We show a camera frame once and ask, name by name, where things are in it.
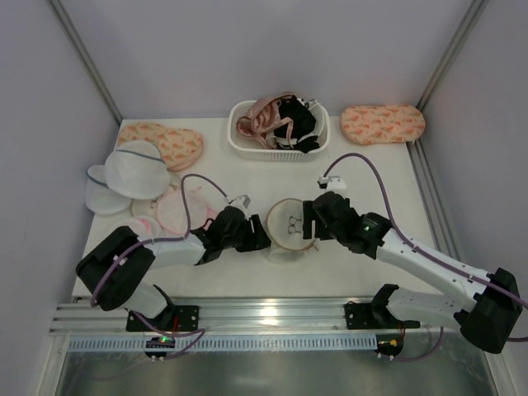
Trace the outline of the beige round laundry bag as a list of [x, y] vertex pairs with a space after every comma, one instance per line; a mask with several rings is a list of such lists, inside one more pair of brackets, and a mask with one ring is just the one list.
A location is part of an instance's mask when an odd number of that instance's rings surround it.
[[315, 257], [318, 245], [303, 237], [303, 201], [285, 198], [268, 211], [265, 230], [271, 240], [267, 260], [277, 266], [296, 266]]

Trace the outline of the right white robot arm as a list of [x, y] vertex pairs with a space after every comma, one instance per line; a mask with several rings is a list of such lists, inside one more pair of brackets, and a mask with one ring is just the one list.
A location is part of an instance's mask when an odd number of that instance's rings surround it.
[[436, 289], [418, 293], [385, 284], [368, 303], [345, 306], [350, 329], [404, 329], [431, 324], [457, 330], [473, 346], [502, 352], [521, 316], [516, 277], [490, 273], [431, 249], [397, 230], [384, 216], [357, 214], [335, 192], [302, 204], [302, 235], [334, 240], [350, 252], [395, 266]]

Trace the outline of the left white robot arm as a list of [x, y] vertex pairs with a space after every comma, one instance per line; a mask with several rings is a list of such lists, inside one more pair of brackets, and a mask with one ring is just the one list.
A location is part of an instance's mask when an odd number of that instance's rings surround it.
[[120, 226], [96, 245], [76, 266], [76, 275], [92, 294], [91, 305], [104, 311], [126, 309], [138, 320], [167, 329], [179, 308], [167, 293], [144, 282], [154, 268], [201, 266], [220, 258], [225, 250], [258, 252], [271, 240], [257, 214], [226, 206], [206, 226], [185, 237], [141, 241], [128, 226]]

